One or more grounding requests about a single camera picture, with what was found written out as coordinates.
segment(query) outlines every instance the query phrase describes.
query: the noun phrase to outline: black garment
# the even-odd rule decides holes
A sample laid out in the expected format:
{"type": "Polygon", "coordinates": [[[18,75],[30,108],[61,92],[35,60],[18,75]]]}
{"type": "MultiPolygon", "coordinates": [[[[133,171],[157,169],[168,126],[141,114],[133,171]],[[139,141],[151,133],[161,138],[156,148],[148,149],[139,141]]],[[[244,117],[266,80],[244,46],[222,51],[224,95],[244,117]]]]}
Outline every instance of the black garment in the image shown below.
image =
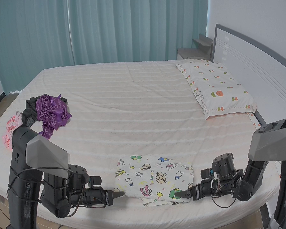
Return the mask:
{"type": "MultiPolygon", "coordinates": [[[[22,113],[22,123],[27,127],[31,127],[37,120],[37,110],[36,110],[36,101],[39,97],[31,97],[26,101],[26,109],[22,113]]],[[[68,104],[68,101],[64,98],[60,98],[63,102],[68,104]]]]}

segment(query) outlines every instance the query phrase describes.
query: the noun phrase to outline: white cartoon shirt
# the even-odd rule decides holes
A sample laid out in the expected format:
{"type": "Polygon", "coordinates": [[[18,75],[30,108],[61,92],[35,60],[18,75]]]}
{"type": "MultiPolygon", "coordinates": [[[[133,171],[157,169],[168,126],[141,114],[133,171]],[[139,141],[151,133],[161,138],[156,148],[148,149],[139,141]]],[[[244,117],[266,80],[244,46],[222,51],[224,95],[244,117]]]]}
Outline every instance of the white cartoon shirt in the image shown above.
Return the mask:
{"type": "Polygon", "coordinates": [[[188,202],[190,199],[175,196],[193,182],[191,162],[156,156],[124,156],[118,160],[115,189],[126,196],[142,198],[144,204],[162,201],[155,205],[188,202]]]}

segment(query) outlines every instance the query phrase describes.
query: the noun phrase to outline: curtain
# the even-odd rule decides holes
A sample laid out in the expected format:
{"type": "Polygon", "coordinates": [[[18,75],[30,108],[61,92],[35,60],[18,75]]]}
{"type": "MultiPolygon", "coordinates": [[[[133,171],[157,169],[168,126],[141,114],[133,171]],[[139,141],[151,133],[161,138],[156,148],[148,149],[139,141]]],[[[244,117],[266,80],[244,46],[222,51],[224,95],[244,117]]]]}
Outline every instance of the curtain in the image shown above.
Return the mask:
{"type": "Polygon", "coordinates": [[[176,59],[206,33],[208,0],[69,0],[75,64],[176,59]]]}
{"type": "Polygon", "coordinates": [[[0,0],[0,79],[23,89],[46,68],[176,59],[205,35],[208,0],[0,0]]]}
{"type": "Polygon", "coordinates": [[[22,90],[40,71],[74,65],[67,0],[0,0],[0,80],[22,90]]]}

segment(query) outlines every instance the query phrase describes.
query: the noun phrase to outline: bed sheet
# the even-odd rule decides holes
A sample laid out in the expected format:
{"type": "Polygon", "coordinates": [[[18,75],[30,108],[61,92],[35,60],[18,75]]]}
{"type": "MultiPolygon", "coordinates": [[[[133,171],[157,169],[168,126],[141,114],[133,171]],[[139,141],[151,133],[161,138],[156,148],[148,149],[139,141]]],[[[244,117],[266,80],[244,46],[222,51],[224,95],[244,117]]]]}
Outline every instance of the bed sheet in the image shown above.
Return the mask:
{"type": "MultiPolygon", "coordinates": [[[[245,168],[255,128],[246,113],[210,117],[184,76],[175,66],[181,61],[102,63],[43,70],[0,117],[0,194],[8,185],[11,150],[1,135],[14,111],[23,111],[30,97],[48,94],[67,98],[69,123],[54,131],[54,144],[71,155],[70,163],[83,166],[89,175],[101,176],[104,189],[114,189],[117,159],[123,155],[156,155],[189,161],[193,182],[214,157],[234,155],[237,169],[245,168]]],[[[32,126],[41,130],[42,123],[32,126]]],[[[279,188],[273,162],[263,184],[247,202],[230,208],[215,206],[210,197],[186,204],[145,207],[141,199],[122,197],[106,209],[79,208],[75,216],[58,219],[42,205],[38,216],[74,228],[216,228],[256,211],[279,188]]],[[[233,199],[217,199],[222,206],[233,199]]]]}

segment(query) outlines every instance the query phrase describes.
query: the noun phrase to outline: camera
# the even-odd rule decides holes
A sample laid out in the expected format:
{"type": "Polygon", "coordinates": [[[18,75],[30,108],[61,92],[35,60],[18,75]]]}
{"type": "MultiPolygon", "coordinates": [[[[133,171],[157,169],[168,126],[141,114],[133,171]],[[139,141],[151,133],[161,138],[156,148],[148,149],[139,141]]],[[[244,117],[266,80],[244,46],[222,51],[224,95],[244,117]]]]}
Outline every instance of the camera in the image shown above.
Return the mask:
{"type": "Polygon", "coordinates": [[[193,197],[193,200],[199,200],[204,197],[213,198],[231,194],[233,198],[237,197],[243,170],[237,170],[233,163],[233,154],[226,153],[213,159],[212,167],[200,172],[201,183],[193,185],[187,191],[178,192],[182,198],[193,197]]]}

